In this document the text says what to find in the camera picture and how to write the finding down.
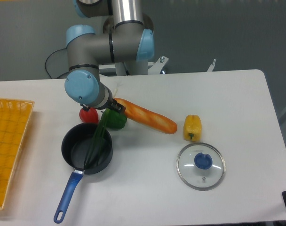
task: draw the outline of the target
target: black pot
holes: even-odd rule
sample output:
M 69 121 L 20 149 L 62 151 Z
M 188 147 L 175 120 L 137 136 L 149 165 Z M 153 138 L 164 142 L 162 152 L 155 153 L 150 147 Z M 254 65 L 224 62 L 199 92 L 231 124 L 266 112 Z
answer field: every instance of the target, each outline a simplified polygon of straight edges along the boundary
M 84 174 L 95 174 L 102 171 L 111 162 L 113 149 L 111 136 L 105 130 L 101 142 L 102 152 L 98 163 L 94 162 L 88 169 L 84 168 L 87 150 L 92 142 L 92 137 L 97 128 L 94 123 L 82 123 L 73 127 L 64 137 L 62 142 L 62 154 L 64 160 L 76 170 L 84 171 Z M 98 151 L 93 151 L 93 159 L 97 159 Z

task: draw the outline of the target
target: light blue joint cap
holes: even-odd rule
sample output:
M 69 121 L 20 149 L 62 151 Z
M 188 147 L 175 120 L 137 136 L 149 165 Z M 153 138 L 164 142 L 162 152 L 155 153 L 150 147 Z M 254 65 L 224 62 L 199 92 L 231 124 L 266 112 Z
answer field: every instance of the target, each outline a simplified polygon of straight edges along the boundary
M 154 56 L 153 33 L 150 29 L 144 29 L 137 52 L 137 61 L 149 60 Z
M 89 33 L 95 34 L 94 28 L 89 25 L 79 24 L 70 27 L 66 32 L 66 45 L 68 45 L 71 41 L 73 41 L 77 37 Z
M 87 18 L 86 15 L 84 15 L 84 14 L 82 13 L 82 11 L 80 10 L 80 8 L 78 7 L 76 1 L 77 1 L 77 0 L 73 0 L 73 5 L 74 5 L 74 7 L 75 7 L 76 13 L 77 13 L 81 18 Z
M 99 94 L 99 84 L 92 73 L 86 70 L 75 70 L 71 72 L 64 89 L 69 97 L 80 104 L 90 105 Z

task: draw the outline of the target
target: yellow basket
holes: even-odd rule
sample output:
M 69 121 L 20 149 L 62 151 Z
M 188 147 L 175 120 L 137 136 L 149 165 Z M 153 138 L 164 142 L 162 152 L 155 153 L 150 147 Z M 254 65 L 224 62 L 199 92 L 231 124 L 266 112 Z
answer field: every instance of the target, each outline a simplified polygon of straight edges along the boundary
M 0 98 L 0 210 L 4 207 L 33 101 Z

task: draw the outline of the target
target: glass lid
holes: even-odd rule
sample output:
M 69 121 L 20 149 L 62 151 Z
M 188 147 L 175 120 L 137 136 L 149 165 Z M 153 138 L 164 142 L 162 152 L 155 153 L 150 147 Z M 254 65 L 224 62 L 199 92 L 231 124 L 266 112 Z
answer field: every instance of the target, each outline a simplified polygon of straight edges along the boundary
M 225 162 L 213 146 L 194 143 L 180 151 L 177 172 L 186 185 L 197 190 L 210 190 L 221 182 L 225 174 Z

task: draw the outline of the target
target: lid knob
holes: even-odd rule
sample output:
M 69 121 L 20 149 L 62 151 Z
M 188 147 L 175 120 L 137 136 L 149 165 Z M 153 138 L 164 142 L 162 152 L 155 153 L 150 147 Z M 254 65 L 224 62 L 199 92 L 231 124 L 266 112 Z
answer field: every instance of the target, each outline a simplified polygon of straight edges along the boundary
M 210 155 L 200 152 L 194 157 L 194 163 L 198 168 L 207 170 L 212 166 L 212 158 Z

